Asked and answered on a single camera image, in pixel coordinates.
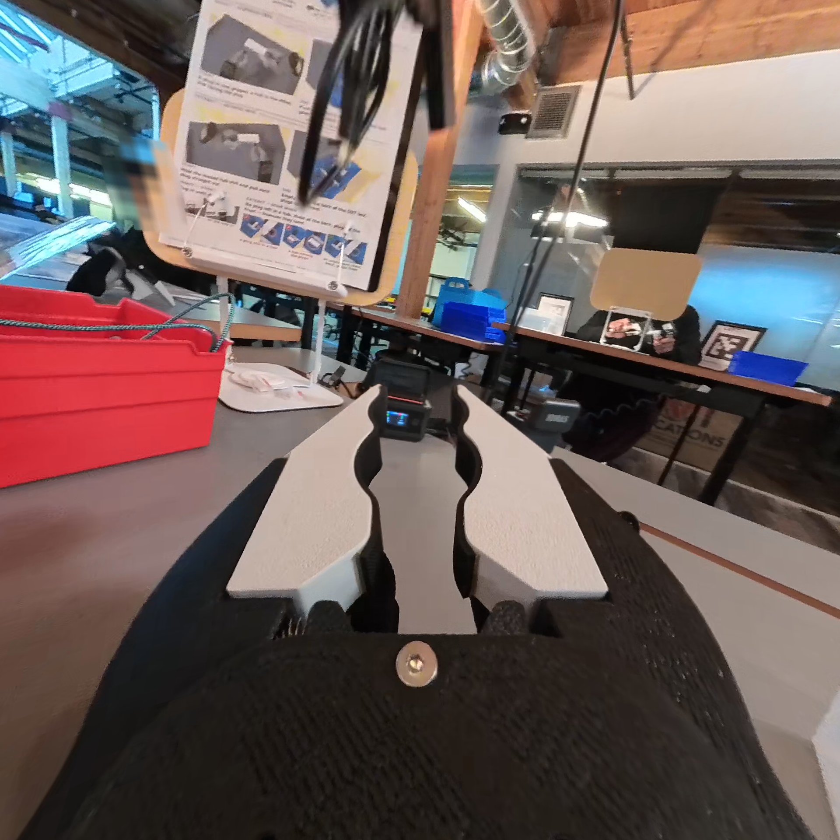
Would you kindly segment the white board stand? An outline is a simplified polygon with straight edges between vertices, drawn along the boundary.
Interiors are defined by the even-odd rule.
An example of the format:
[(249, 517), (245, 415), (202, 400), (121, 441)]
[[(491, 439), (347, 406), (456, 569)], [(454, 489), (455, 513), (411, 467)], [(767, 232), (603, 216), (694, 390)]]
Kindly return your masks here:
[(297, 373), (272, 363), (238, 362), (226, 351), (218, 401), (240, 413), (286, 413), (339, 406), (342, 398), (319, 383), (326, 301), (318, 301), (318, 324), (313, 368)]

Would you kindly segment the grey wall vent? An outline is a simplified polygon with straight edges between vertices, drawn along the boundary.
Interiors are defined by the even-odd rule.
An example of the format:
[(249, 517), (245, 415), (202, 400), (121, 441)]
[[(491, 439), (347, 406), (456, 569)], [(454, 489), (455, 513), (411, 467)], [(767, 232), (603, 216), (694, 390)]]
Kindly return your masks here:
[(526, 132), (529, 140), (564, 140), (568, 136), (581, 84), (537, 89)]

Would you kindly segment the long wooden table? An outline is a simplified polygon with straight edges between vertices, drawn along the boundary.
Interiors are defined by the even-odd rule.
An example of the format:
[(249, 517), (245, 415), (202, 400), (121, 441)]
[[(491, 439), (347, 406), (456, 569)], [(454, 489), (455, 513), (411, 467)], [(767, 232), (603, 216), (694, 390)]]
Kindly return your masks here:
[(543, 366), (553, 374), (570, 371), (589, 375), (613, 385), (633, 387), (739, 417), (739, 426), (698, 496), (698, 501), (708, 506), (719, 498), (767, 406), (803, 403), (829, 407), (833, 404), (831, 396), (803, 388), (658, 360), (643, 353), (549, 332), (517, 328), (515, 335), (514, 367), (502, 407), (504, 412), (512, 408), (519, 395), (525, 370)]

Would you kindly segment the framed black-white marker tag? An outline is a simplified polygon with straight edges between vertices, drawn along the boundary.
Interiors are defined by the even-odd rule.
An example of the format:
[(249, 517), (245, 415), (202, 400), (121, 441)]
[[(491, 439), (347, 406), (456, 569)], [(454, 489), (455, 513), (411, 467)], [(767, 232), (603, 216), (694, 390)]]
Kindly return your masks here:
[(701, 342), (698, 365), (711, 371), (728, 372), (735, 354), (752, 352), (767, 331), (765, 327), (716, 320)]

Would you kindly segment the blue plastic bin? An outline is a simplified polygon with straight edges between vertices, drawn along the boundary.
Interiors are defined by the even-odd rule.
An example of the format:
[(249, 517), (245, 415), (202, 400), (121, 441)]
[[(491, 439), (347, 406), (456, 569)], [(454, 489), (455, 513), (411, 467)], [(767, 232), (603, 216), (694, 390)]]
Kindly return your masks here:
[(732, 356), (728, 373), (774, 385), (795, 387), (807, 367), (806, 362), (741, 350)]

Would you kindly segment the clear board stand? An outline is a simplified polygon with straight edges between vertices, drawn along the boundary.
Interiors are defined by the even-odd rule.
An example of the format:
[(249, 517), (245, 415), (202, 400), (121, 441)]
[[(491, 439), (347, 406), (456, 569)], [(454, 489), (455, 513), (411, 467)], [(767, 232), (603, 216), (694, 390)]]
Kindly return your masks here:
[(653, 323), (653, 313), (634, 308), (609, 308), (600, 337), (601, 344), (625, 342), (627, 347), (639, 351)]

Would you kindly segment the black portable power station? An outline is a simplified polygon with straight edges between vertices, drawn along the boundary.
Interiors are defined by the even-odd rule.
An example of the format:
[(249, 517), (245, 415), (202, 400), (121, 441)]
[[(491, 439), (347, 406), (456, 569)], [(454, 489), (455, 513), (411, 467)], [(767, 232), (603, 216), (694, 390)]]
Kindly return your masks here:
[(421, 442), (432, 413), (428, 392), (431, 371), (418, 364), (380, 358), (374, 363), (373, 385), (385, 393), (381, 435), (408, 443)]

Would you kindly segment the cardboard box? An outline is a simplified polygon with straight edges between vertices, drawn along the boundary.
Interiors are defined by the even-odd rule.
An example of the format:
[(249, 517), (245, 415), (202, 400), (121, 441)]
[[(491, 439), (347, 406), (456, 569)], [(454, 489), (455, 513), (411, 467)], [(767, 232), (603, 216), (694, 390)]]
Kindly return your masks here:
[(711, 471), (740, 423), (737, 415), (667, 398), (653, 426), (635, 446), (668, 458), (681, 440), (675, 462)]

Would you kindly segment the small black charger box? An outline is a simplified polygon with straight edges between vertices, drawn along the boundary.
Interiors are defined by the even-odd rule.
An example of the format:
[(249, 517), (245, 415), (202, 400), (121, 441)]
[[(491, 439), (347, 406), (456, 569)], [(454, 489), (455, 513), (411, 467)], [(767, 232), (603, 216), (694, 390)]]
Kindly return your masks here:
[(564, 435), (571, 431), (581, 412), (576, 401), (551, 398), (536, 405), (529, 416), (530, 436), (534, 443), (550, 455), (557, 447), (564, 448)]

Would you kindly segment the wooden post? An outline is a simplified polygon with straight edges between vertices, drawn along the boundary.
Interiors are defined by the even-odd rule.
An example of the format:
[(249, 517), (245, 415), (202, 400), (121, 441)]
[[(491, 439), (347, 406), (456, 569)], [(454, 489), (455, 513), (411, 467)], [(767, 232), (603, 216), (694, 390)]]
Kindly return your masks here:
[(397, 314), (405, 319), (421, 316), (429, 274), (452, 173), (459, 132), (484, 28), (472, 1), (453, 2), (455, 125), (428, 135), (413, 207), (411, 235), (402, 273)]

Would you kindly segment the red plastic bin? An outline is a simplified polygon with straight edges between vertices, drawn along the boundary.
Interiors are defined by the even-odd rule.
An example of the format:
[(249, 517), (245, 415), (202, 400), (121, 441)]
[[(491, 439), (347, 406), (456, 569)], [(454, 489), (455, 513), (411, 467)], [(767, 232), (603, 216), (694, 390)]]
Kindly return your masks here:
[(1, 487), (209, 444), (227, 335), (143, 303), (2, 287)]

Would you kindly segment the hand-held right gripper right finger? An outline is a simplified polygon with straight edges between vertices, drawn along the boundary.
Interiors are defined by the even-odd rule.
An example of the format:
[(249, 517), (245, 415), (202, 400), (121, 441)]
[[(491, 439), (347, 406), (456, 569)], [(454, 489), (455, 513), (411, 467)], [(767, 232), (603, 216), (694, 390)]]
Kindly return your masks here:
[(601, 600), (607, 584), (550, 456), (468, 388), (451, 392), (456, 471), (454, 573), (477, 614), (515, 602)]

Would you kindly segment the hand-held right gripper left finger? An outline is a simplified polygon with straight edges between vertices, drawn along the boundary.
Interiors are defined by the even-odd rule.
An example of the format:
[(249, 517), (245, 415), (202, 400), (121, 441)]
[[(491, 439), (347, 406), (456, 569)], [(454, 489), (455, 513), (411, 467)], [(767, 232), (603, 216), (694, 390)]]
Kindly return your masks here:
[(371, 386), (292, 449), (231, 574), (233, 599), (279, 597), (300, 616), (337, 602), (354, 621), (398, 619), (370, 485), (382, 468), (387, 390)]

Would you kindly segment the printed instruction sheet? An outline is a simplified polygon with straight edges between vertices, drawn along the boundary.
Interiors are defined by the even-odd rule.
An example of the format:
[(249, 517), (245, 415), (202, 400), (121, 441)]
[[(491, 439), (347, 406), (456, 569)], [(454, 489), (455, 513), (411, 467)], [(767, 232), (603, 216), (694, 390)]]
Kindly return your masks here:
[(192, 258), (342, 295), (378, 284), (418, 93), (422, 29), (397, 2), (381, 105), (347, 138), (343, 107), (365, 118), (375, 91), (328, 66), (348, 2), (202, 2), (174, 146), (185, 213), (161, 240)]

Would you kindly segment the stack of blue bins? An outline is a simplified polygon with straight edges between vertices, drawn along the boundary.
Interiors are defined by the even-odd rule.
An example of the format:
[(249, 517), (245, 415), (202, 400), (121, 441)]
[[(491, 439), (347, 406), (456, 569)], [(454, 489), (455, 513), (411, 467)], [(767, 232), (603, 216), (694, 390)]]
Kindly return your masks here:
[(483, 343), (503, 343), (507, 302), (494, 290), (473, 290), (467, 280), (449, 277), (437, 294), (431, 323), (438, 330)]

